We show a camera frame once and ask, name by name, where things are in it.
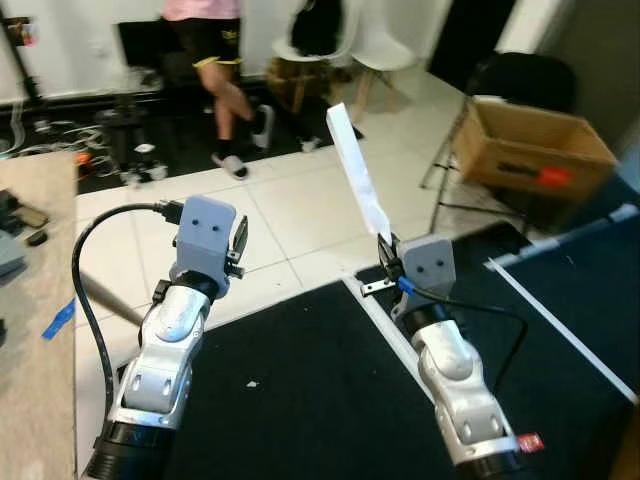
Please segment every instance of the wooden table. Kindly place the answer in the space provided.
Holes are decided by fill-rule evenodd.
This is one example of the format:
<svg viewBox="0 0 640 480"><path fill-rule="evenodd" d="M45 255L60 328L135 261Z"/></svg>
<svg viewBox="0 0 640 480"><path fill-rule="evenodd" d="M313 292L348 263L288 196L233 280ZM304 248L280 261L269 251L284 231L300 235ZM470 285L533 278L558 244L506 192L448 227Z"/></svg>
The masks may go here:
<svg viewBox="0 0 640 480"><path fill-rule="evenodd" d="M71 253L76 173L66 153L0 161L0 188L44 210L49 240L25 247L28 268L0 288L7 340L0 347L0 477L72 479L75 474L74 328L42 332L74 297Z"/></svg>

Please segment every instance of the white tape line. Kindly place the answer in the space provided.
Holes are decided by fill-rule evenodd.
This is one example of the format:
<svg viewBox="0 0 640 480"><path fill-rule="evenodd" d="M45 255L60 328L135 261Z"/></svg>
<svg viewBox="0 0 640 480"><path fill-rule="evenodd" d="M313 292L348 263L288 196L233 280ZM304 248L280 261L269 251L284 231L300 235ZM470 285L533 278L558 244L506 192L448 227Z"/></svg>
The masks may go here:
<svg viewBox="0 0 640 480"><path fill-rule="evenodd" d="M529 304L536 309L536 311L542 315L560 334L575 347L584 357L609 380L620 392L629 399L630 402L635 405L638 404L638 396L633 390L631 390L627 384L625 384L620 377L618 377L613 371L607 367L602 360L600 360L595 353L576 337L571 330L569 330L564 323L551 313L547 308L540 303L529 291L524 288L515 278L513 278L504 268L498 265L493 260L490 260L493 269L500 274L500 276L509 284L513 289L518 292L522 298L524 298Z"/></svg>
<svg viewBox="0 0 640 480"><path fill-rule="evenodd" d="M431 392L427 387L425 387L422 379L420 378L420 373L418 372L418 354L411 344L407 342L400 330L398 330L394 325L393 320L389 318L375 298L372 296L364 298L362 296L362 293L360 293L360 285L362 285L361 282L354 277L344 277L342 281L351 292L351 295L353 295L356 301L360 304L362 309L367 312L371 321L378 328L384 339L404 364L405 368L420 386L424 394L429 398L431 403L433 403Z"/></svg>

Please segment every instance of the black cable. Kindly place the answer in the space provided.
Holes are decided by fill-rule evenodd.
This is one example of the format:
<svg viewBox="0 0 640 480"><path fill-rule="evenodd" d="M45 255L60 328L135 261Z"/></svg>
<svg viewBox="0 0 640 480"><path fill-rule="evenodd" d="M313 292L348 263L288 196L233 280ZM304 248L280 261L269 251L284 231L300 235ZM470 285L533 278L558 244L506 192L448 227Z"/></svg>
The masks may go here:
<svg viewBox="0 0 640 480"><path fill-rule="evenodd" d="M84 231L78 237L75 247L73 248L73 255L71 257L71 276L73 278L73 286L76 289L78 301L82 305L85 315L87 316L87 322L91 327L91 332L96 340L96 346L98 347L98 353L100 354L100 363L102 364L102 371L104 373L104 387L105 387L105 403L104 403L104 423L102 425L102 433L105 433L107 426L107 415L113 404L113 371L111 369L111 361L109 360L109 351L104 343L100 326L96 320L96 316L91 309L87 294L82 286L82 280L80 279L80 254L82 253L82 247L87 238L93 230L105 220L117 215L119 213L131 212L134 210L151 210L154 212L162 213L165 209L165 205L161 203L134 203L131 205L123 205L121 207L114 208L108 212L99 215L84 229Z"/></svg>
<svg viewBox="0 0 640 480"><path fill-rule="evenodd" d="M526 338L527 333L529 332L529 325L527 324L527 322L522 317L515 314L514 312L511 312L510 310L507 310L502 307L497 307L494 305L478 305L474 303L462 302L460 300L450 300L448 298L441 297L440 295L437 295L428 290L425 290L423 288L418 288L418 287L414 287L413 292L416 295L421 296L422 298L426 298L427 300L431 300L432 302L435 302L441 305L448 305L450 307L461 308L465 310L475 310L478 312L494 313L496 315L511 317L517 320L518 322L520 322L520 333L518 333L518 338L516 339L513 346L511 347L511 350L509 351L509 355L507 355L507 358L502 364L502 367L498 372L498 376L496 377L496 381L493 384L494 393L500 390L500 387L502 386L502 381L504 380L504 377L507 374L507 371L509 370L509 367L511 366L511 363L514 357L518 353L518 350L520 350L520 347L522 346L522 343L524 342L524 339Z"/></svg>

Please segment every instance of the black bag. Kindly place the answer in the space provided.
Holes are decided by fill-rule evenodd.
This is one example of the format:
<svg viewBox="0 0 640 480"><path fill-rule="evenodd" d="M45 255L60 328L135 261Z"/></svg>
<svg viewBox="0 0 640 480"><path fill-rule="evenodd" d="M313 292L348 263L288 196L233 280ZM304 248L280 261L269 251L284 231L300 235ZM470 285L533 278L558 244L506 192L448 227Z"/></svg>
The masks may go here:
<svg viewBox="0 0 640 480"><path fill-rule="evenodd" d="M291 29L291 45L302 56L329 55L338 49L341 0L307 0Z"/></svg>

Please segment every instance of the red tag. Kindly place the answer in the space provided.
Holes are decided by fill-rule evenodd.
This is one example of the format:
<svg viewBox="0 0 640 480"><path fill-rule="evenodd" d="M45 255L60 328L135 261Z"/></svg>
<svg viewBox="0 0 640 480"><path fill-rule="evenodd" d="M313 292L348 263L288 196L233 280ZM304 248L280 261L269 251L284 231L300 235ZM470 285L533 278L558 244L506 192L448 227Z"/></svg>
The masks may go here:
<svg viewBox="0 0 640 480"><path fill-rule="evenodd" d="M518 443L520 444L520 450L524 453L535 453L540 450L544 450L544 443L542 438L537 433L527 433L526 435L518 436Z"/></svg>
<svg viewBox="0 0 640 480"><path fill-rule="evenodd" d="M538 183L548 187L566 187L573 173L566 168L544 167L538 174Z"/></svg>

